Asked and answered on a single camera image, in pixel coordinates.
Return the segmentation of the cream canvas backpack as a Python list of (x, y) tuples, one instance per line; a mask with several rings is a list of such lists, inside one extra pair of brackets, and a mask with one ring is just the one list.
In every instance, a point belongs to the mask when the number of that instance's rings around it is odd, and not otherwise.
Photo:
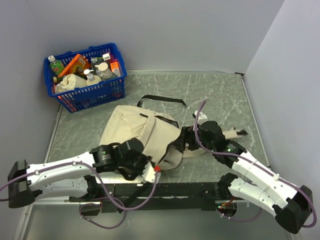
[(180, 152), (175, 140), (182, 127), (171, 116), (142, 108), (140, 104), (118, 105), (112, 112), (100, 139), (100, 145), (122, 144), (131, 139), (142, 142), (142, 153), (151, 156), (152, 166), (162, 170), (178, 167), (184, 158), (198, 157), (205, 153), (203, 148)]

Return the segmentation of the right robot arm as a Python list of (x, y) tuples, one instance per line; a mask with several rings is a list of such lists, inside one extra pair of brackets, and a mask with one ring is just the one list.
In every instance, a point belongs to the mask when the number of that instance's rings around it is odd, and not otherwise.
[(292, 234), (301, 228), (313, 227), (317, 219), (312, 190), (305, 185), (298, 187), (259, 162), (235, 141), (245, 135), (245, 130), (223, 131), (211, 120), (184, 126), (177, 145), (181, 150), (204, 150), (236, 172), (223, 175), (218, 182), (218, 193), (223, 199), (233, 196), (255, 204)]

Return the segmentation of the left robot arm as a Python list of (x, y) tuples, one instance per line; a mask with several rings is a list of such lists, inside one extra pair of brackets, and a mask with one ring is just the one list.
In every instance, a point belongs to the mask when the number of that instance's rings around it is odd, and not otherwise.
[(93, 201), (103, 187), (100, 173), (106, 172), (118, 171), (128, 181), (142, 176), (156, 184), (160, 173), (143, 150), (143, 143), (132, 138), (55, 162), (16, 161), (7, 176), (8, 206), (22, 208), (40, 199), (66, 196)]

